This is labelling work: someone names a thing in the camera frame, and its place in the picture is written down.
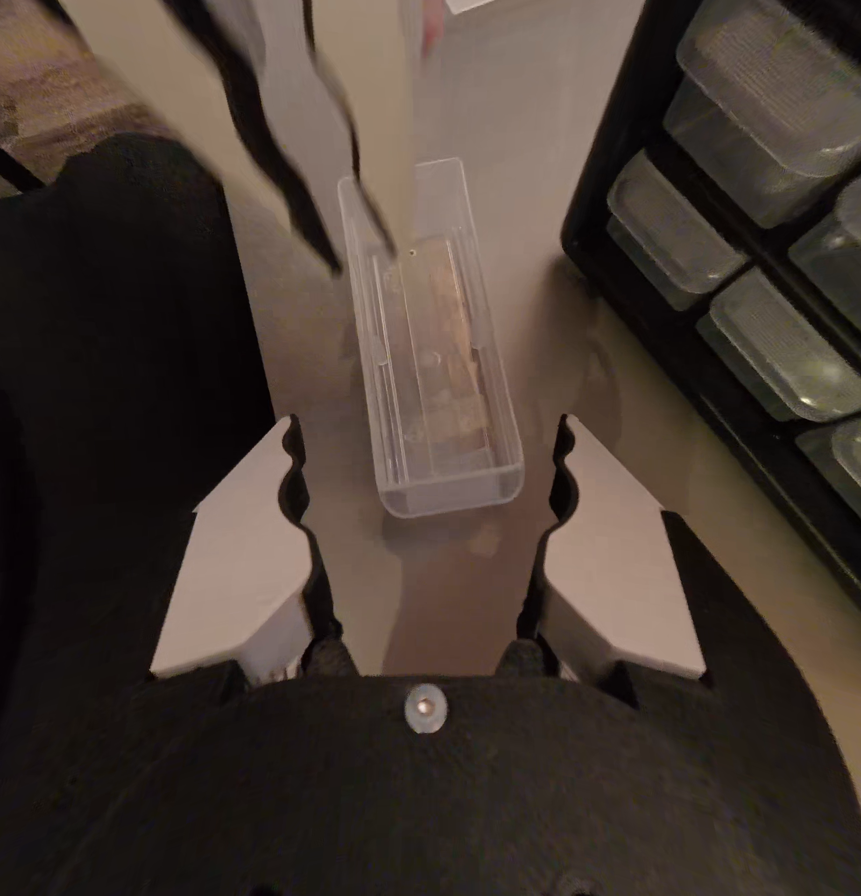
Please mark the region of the clear plastic drawer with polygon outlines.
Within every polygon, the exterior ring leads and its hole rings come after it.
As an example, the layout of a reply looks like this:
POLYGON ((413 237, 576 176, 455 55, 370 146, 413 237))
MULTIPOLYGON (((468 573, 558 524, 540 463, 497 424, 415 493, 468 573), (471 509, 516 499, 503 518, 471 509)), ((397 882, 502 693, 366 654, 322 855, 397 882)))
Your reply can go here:
POLYGON ((418 164, 414 242, 393 257, 338 184, 380 502, 417 519, 511 502, 525 460, 463 163, 418 164))

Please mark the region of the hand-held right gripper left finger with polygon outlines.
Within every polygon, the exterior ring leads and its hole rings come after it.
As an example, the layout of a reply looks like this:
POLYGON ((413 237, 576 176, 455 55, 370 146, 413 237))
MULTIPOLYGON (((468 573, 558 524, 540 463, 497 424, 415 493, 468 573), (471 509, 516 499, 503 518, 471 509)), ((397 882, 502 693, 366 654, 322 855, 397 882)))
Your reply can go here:
POLYGON ((149 671, 168 679, 235 663, 252 686, 291 678, 312 644, 339 637, 330 581, 304 524, 310 494, 291 414, 194 512, 149 671))

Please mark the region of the black drawer cabinet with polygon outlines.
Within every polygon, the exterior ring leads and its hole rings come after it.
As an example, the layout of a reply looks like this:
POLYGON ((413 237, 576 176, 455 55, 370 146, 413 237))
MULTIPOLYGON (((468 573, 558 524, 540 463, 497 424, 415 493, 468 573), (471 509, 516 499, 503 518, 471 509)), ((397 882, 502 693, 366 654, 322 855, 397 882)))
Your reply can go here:
POLYGON ((828 211, 840 186, 795 222, 761 230, 661 125, 681 82, 675 50, 699 6, 644 2, 564 219, 561 245, 593 294, 614 310, 861 611, 861 520, 797 447, 805 423, 773 420, 697 331, 700 305, 671 310, 606 234, 607 190, 637 151, 649 151, 720 235, 737 241, 861 375, 861 333, 787 256, 791 244, 828 211))

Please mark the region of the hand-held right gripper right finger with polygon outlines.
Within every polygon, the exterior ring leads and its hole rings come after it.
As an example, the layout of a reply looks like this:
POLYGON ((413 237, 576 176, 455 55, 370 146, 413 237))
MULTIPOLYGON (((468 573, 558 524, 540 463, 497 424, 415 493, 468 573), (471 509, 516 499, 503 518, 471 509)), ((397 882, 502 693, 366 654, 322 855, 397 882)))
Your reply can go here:
POLYGON ((698 681, 706 663, 658 499, 579 419, 559 420, 553 524, 536 549, 518 637, 560 673, 603 681, 620 663, 698 681))

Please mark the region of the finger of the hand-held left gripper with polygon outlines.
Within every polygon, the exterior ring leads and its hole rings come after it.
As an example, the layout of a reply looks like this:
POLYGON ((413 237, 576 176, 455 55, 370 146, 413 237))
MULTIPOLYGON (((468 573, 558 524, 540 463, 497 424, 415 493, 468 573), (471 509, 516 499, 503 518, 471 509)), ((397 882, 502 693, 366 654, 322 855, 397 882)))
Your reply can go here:
POLYGON ((259 87, 267 61, 255 2, 166 1, 174 20, 205 51, 219 75, 237 136, 282 199, 294 234, 332 275, 343 266, 310 188, 270 128, 259 87))
POLYGON ((262 99, 332 246, 337 182, 397 253, 397 2, 263 2, 262 99))

